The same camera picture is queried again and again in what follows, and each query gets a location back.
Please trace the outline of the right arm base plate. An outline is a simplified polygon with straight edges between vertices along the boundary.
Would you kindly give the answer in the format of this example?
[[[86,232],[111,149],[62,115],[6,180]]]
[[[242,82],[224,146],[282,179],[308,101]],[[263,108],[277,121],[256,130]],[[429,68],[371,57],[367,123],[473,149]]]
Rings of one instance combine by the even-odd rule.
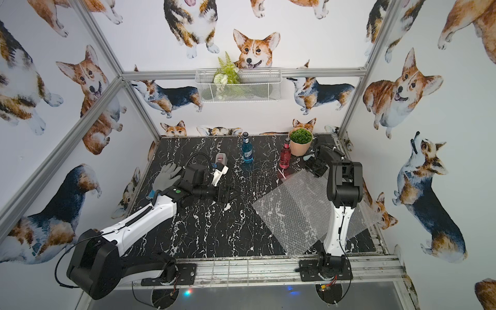
[[[352,280],[351,264],[345,256],[328,257],[323,260],[300,260],[294,270],[303,282],[330,282]]]

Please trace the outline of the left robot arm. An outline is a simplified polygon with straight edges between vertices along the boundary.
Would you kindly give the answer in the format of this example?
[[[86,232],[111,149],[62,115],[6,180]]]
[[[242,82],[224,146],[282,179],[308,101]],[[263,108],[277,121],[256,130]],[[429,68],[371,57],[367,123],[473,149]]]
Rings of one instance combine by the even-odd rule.
[[[214,165],[212,179],[208,168],[198,164],[184,167],[182,174],[169,178],[154,191],[151,202],[125,220],[102,231],[84,232],[74,246],[67,268],[67,278],[74,288],[82,289],[92,299],[106,297],[121,284],[144,279],[157,279],[175,284],[180,268],[168,254],[157,254],[142,262],[127,265],[124,254],[149,231],[176,216],[187,200],[213,200],[227,204],[231,191],[219,185],[229,168],[221,162]]]

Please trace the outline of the red wine bottle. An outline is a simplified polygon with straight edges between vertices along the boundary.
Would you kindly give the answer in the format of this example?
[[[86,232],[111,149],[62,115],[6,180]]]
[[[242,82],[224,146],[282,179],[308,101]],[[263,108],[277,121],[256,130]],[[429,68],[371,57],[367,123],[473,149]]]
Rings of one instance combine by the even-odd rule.
[[[284,141],[284,146],[280,153],[279,167],[281,169],[287,169],[291,161],[291,150],[290,150],[290,138],[286,138]]]

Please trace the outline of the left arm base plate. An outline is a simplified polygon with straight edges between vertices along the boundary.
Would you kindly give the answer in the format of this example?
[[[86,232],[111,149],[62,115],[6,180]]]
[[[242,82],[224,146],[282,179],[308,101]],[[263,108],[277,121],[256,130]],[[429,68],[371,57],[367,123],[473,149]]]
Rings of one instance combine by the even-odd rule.
[[[143,279],[141,286],[193,285],[196,271],[197,265],[195,263],[169,264],[159,277]]]

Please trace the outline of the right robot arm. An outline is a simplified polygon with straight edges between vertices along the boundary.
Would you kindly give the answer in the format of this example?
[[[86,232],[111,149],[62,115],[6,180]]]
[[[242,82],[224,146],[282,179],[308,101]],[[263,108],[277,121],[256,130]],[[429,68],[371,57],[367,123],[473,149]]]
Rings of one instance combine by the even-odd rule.
[[[319,269],[325,273],[347,271],[350,263],[345,251],[351,216],[364,196],[363,166],[351,161],[337,147],[318,143],[314,158],[307,160],[306,169],[317,178],[328,172],[325,192],[331,203],[328,233],[320,253]]]

